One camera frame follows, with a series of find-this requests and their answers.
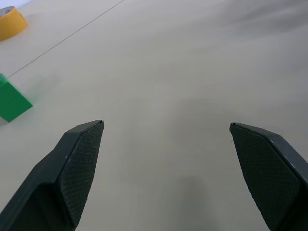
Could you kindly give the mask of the green block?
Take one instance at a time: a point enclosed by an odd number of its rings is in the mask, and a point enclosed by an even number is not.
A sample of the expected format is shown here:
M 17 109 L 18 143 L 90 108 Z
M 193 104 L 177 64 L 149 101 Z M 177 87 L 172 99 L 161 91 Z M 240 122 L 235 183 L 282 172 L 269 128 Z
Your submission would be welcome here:
M 0 117 L 11 122 L 33 104 L 6 78 L 0 74 Z

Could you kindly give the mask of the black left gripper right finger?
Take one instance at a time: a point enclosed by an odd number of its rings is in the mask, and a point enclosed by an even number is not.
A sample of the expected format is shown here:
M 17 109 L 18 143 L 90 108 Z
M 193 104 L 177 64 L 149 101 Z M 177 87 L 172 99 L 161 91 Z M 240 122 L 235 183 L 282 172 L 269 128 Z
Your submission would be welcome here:
M 231 123 L 246 185 L 270 231 L 308 231 L 308 162 L 280 135 Z

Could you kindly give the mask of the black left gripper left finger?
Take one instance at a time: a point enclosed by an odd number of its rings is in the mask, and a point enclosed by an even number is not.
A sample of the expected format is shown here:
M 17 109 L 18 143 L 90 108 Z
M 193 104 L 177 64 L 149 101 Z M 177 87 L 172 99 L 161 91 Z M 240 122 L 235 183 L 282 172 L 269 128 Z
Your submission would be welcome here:
M 75 231 L 94 180 L 104 122 L 78 125 L 30 171 L 0 212 L 0 231 Z

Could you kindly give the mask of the yellow tape roll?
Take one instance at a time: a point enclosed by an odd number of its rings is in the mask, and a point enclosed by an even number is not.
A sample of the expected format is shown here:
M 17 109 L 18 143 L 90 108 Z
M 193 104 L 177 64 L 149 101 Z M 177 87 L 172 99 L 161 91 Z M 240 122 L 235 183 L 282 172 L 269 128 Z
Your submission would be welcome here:
M 26 27 L 25 18 L 14 6 L 0 9 L 0 41 L 14 37 Z

